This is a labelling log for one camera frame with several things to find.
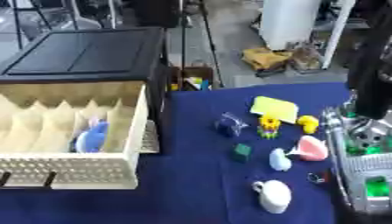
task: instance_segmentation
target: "green part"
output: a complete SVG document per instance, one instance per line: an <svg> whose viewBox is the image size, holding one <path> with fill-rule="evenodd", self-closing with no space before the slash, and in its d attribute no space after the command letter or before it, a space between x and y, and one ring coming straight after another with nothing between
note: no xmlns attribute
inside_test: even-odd
<svg viewBox="0 0 392 224"><path fill-rule="evenodd" d="M387 145L388 145L388 148L392 148L392 137L388 137L388 139L387 139Z"/></svg>
<svg viewBox="0 0 392 224"><path fill-rule="evenodd" d="M366 180L367 196L388 197L389 184L384 177L369 178Z"/></svg>
<svg viewBox="0 0 392 224"><path fill-rule="evenodd" d="M232 158L235 161L241 162L241 163L245 163L249 160L249 156L250 156L250 152L252 151L252 149L242 143L239 143L235 146L233 152L232 152Z"/></svg>
<svg viewBox="0 0 392 224"><path fill-rule="evenodd" d="M380 148L380 147L367 147L366 148L367 155L380 154L380 153L382 153L382 148Z"/></svg>
<svg viewBox="0 0 392 224"><path fill-rule="evenodd" d="M360 150L356 147L353 146L346 146L346 152L351 155L351 156L362 156L365 155L365 151L364 150Z"/></svg>
<svg viewBox="0 0 392 224"><path fill-rule="evenodd" d="M357 116L357 114L355 114L354 112L348 112L346 114L346 117L348 117L348 118L355 118L356 116Z"/></svg>

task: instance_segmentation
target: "light blue toy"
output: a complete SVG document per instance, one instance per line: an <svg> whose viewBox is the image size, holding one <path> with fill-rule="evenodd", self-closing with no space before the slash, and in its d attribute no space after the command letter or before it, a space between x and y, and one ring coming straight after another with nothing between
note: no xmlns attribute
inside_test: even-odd
<svg viewBox="0 0 392 224"><path fill-rule="evenodd" d="M99 121L95 126L83 131L76 139L77 152L99 152L105 142L109 124Z"/></svg>

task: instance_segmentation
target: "beige basket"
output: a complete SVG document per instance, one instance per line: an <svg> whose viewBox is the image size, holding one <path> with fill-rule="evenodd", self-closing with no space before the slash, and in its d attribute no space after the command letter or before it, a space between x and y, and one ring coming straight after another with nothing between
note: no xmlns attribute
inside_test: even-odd
<svg viewBox="0 0 392 224"><path fill-rule="evenodd" d="M37 98L37 96L29 91L24 95L13 96L13 91L18 91L20 86L31 87L31 84L2 85L0 92L8 96L13 101L27 100L26 98ZM60 85L58 89L63 91L67 89L64 85L73 84L54 84ZM98 85L89 87L92 91L100 91ZM148 121L148 103L145 94L145 85L142 82L136 89L138 92L133 94L135 99L135 112L129 127L129 134L126 139L125 146L119 152L98 152L98 153L12 153L6 152L0 154L0 175L10 173L10 178L5 186L42 186L49 173L55 172L55 178L52 182L53 189L134 189L137 187L137 160L140 151L158 152L158 140L153 121ZM64 97L61 93L52 94L49 102L59 101ZM122 97L127 100L132 97L132 91L127 92ZM107 94L106 97L116 97L116 94Z"/></svg>

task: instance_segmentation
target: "white container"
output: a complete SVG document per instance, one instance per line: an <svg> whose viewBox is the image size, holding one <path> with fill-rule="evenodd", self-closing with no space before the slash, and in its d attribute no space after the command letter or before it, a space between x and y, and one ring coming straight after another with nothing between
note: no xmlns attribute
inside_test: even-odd
<svg viewBox="0 0 392 224"><path fill-rule="evenodd" d="M5 186L43 186L50 172L56 176L53 189L134 189L137 187L139 153L158 152L153 121L148 120L146 87L130 93L135 98L135 112L124 148L118 152L98 153L0 153L0 176L10 173Z"/></svg>
<svg viewBox="0 0 392 224"><path fill-rule="evenodd" d="M259 34L273 51L308 41L321 0L264 0Z"/></svg>

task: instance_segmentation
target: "table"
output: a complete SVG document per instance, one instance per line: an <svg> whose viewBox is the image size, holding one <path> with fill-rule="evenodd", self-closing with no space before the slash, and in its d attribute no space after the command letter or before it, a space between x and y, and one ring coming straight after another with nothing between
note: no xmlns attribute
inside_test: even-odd
<svg viewBox="0 0 392 224"><path fill-rule="evenodd" d="M256 118L248 113L258 95L295 102L300 115L319 115L347 98L343 84L298 84L175 93L171 98L171 125L166 126L164 155L140 158L140 186L134 191L0 191L4 223L274 223L333 224L328 192L306 181L308 172L322 171L326 162L294 159L288 172L272 171L268 155L276 147L289 149L301 128L283 125L276 140L256 134ZM220 136L212 127L230 111L253 124L239 139ZM228 158L236 143L253 147L250 161L238 164ZM250 184L281 179L293 190L284 214L264 212Z"/></svg>

